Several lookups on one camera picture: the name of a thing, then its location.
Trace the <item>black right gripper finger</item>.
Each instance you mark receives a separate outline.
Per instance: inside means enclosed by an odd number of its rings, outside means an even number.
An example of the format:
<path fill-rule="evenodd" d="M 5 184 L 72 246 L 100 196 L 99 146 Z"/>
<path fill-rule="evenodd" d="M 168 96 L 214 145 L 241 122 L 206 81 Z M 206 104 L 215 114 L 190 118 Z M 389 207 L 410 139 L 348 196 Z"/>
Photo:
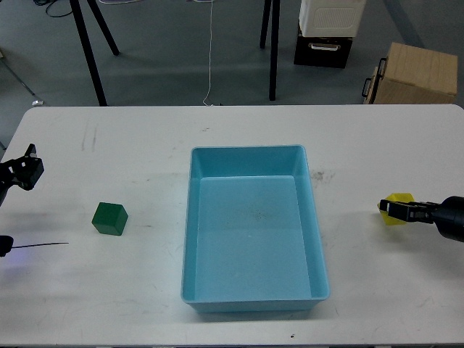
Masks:
<path fill-rule="evenodd" d="M 379 202 L 379 211 L 384 222 L 415 222 L 416 214 L 421 208 L 412 202 L 396 202 L 382 199 Z"/>

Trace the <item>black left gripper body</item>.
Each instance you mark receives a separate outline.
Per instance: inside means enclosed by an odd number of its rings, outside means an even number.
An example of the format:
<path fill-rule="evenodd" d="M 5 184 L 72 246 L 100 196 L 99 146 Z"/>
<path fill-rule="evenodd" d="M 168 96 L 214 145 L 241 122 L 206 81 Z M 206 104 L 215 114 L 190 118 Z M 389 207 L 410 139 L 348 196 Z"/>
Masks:
<path fill-rule="evenodd" d="M 30 191 L 43 173 L 43 161 L 37 157 L 22 156 L 1 163 L 1 204 L 11 187 L 19 186 L 25 191 Z"/>

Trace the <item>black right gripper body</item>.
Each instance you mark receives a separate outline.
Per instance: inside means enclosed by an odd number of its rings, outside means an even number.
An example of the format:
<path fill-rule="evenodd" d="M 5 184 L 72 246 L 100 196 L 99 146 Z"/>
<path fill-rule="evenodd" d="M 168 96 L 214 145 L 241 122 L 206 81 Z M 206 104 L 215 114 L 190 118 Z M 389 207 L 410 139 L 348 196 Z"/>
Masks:
<path fill-rule="evenodd" d="M 424 223 L 434 223 L 447 239 L 463 242 L 463 198 L 450 196 L 441 204 L 428 202 L 416 214 Z"/>

